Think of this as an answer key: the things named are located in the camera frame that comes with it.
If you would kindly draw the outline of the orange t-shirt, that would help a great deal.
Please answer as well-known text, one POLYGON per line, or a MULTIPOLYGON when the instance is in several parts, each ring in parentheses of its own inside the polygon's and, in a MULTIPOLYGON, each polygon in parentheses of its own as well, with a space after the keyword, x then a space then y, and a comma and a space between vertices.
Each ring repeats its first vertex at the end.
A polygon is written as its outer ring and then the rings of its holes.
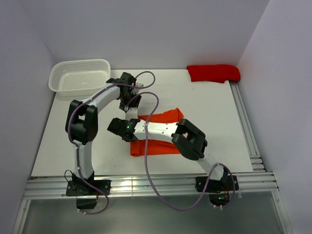
MULTIPOLYGON (((171 109, 160 114, 153 114, 150 118, 151 122, 173 123, 179 122, 184 118, 179 108, 171 109)), ((172 155, 179 154, 178 149, 169 142, 160 140, 148 140, 147 155, 172 155)), ((139 157, 145 155, 145 140, 133 141, 130 143, 130 155, 139 157)))

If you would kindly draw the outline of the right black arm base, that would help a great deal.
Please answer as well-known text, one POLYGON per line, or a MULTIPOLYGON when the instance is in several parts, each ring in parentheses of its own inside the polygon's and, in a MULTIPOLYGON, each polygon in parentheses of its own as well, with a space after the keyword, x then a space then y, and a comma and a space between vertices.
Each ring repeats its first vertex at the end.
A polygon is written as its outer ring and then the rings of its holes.
POLYGON ((205 193, 208 193, 209 200, 213 205, 223 207, 231 200, 230 192, 238 190, 239 185, 237 182, 237 177, 231 177, 230 175, 227 175, 220 181, 210 179, 205 193))

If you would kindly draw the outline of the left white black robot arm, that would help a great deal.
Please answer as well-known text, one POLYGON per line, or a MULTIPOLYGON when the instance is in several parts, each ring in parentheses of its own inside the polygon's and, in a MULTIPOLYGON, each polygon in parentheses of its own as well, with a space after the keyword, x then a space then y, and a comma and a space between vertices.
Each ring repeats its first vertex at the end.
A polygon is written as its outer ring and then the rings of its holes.
POLYGON ((92 143, 98 133, 98 114, 112 101, 119 100, 119 109, 125 113, 138 107, 141 96, 138 94, 144 85, 129 73, 120 78, 110 78, 97 92, 84 100, 70 103, 65 131, 75 149, 74 175, 81 180, 78 190, 84 195, 94 191, 95 182, 92 166, 92 143))

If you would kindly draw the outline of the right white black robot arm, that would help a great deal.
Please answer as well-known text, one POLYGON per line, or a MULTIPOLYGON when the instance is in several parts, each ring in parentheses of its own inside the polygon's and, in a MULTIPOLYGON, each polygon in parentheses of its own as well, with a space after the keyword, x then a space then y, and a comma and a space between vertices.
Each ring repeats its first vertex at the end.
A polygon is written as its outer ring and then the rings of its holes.
POLYGON ((172 143, 184 158, 197 162, 207 174, 211 174, 213 188, 222 190, 228 184, 229 170, 213 155, 205 153, 208 146, 206 135, 185 118, 173 123, 114 118, 107 130, 126 142, 147 139, 172 143))

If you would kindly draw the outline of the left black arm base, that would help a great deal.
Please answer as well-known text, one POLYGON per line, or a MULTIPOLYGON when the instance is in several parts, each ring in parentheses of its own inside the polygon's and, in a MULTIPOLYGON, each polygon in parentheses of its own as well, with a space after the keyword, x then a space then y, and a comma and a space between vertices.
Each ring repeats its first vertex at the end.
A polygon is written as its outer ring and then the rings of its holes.
MULTIPOLYGON (((80 210, 92 210, 96 207, 98 196, 100 195, 97 190, 82 183, 78 185, 73 181, 69 181, 65 195, 67 197, 76 198, 76 207, 80 210)), ((95 180, 92 185, 109 195, 111 188, 111 180, 95 180)))

